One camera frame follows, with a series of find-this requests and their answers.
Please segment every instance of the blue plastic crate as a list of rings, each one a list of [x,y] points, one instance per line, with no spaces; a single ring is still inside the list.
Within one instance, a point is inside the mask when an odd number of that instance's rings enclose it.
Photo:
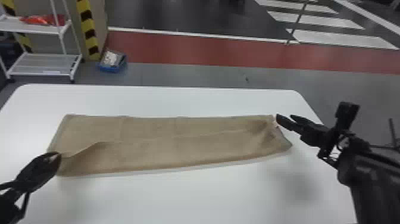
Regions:
[[[97,63],[97,68],[102,71],[118,73],[123,69],[127,64],[126,55],[123,56],[123,59],[120,61],[118,66],[103,66],[101,63]]]

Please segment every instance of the shelf rack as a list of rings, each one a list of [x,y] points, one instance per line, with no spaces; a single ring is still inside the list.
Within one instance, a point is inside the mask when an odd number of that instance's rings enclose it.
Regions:
[[[65,0],[62,3],[65,8],[65,13],[68,19],[65,25],[60,26],[57,12],[55,9],[54,0],[49,0],[52,8],[52,13],[55,18],[56,26],[41,26],[34,24],[26,24],[20,21],[20,17],[10,15],[0,16],[0,31],[15,33],[31,33],[38,35],[57,35],[60,39],[62,54],[31,54],[28,53],[25,47],[21,45],[24,53],[15,61],[15,63],[7,70],[2,58],[0,57],[0,66],[2,67],[8,81],[13,82],[13,76],[69,76],[71,83],[74,83],[74,76],[79,64],[82,62],[82,50],[76,36],[76,31],[71,22],[71,14]],[[64,44],[64,35],[66,31],[72,28],[73,36],[78,55],[67,54]]]

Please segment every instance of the metal pole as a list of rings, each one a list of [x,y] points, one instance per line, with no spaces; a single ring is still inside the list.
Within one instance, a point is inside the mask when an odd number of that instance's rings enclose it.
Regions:
[[[62,53],[64,53],[64,55],[66,55],[67,51],[65,50],[64,38],[61,34],[60,22],[58,21],[58,16],[57,16],[57,12],[55,10],[54,0],[50,0],[50,4],[51,4],[51,9],[53,11],[55,25],[57,26],[57,30],[58,30],[58,38],[60,39],[60,42],[61,42]]]
[[[396,11],[396,9],[399,5],[400,5],[400,0],[393,0],[390,7],[393,9],[393,11]]]
[[[71,28],[72,28],[72,32],[73,32],[73,35],[74,35],[74,38],[75,38],[75,43],[76,43],[76,45],[78,47],[79,54],[82,54],[82,49],[80,48],[80,44],[79,44],[79,41],[78,41],[78,37],[76,35],[75,27],[74,27],[74,24],[72,23],[70,10],[68,9],[68,5],[67,5],[65,0],[62,0],[62,3],[64,4],[65,12],[68,15],[68,19],[71,20]]]
[[[7,74],[7,68],[5,67],[5,64],[4,64],[4,62],[3,62],[3,58],[2,58],[1,56],[0,56],[0,66],[1,66],[1,69],[3,69],[3,71],[4,71],[5,77],[6,77],[7,79],[11,79],[10,75]]]
[[[293,25],[292,31],[291,31],[291,33],[290,33],[291,36],[293,36],[293,34],[295,34],[295,30],[297,29],[297,25],[299,24],[300,19],[301,19],[301,16],[303,15],[303,13],[304,13],[304,11],[305,11],[305,7],[307,7],[309,1],[310,1],[310,0],[305,0],[305,1],[304,1],[304,5],[303,5],[303,7],[301,8],[301,11],[300,11],[300,13],[299,13],[299,16],[297,17],[297,20],[296,20],[295,24]],[[287,45],[290,44],[290,40],[289,40],[289,39],[286,41],[286,44],[287,44]]]

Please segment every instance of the floor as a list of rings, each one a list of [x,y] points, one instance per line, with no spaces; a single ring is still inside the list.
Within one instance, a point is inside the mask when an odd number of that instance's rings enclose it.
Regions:
[[[119,31],[160,30],[379,49],[400,47],[396,26],[375,18],[369,11],[376,7],[368,1],[310,0],[291,35],[303,1],[115,0],[108,1],[106,9],[110,26]],[[372,11],[389,21],[396,20],[382,8],[387,9],[381,6],[381,10]]]
[[[291,35],[301,1],[108,1],[107,47],[131,63],[400,74],[400,12],[310,0]]]
[[[26,83],[65,83],[68,79],[17,77],[0,92],[0,105]],[[293,89],[298,91],[328,126],[335,122],[340,101],[361,105],[352,130],[375,144],[390,142],[388,118],[400,128],[400,76],[387,74],[129,63],[120,74],[98,71],[85,63],[76,85],[178,86],[208,88]]]

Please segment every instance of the beige towel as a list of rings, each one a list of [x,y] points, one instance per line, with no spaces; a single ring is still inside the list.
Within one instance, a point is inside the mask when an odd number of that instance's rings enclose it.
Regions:
[[[68,114],[48,151],[61,176],[166,169],[284,152],[290,142],[273,116],[101,117]]]

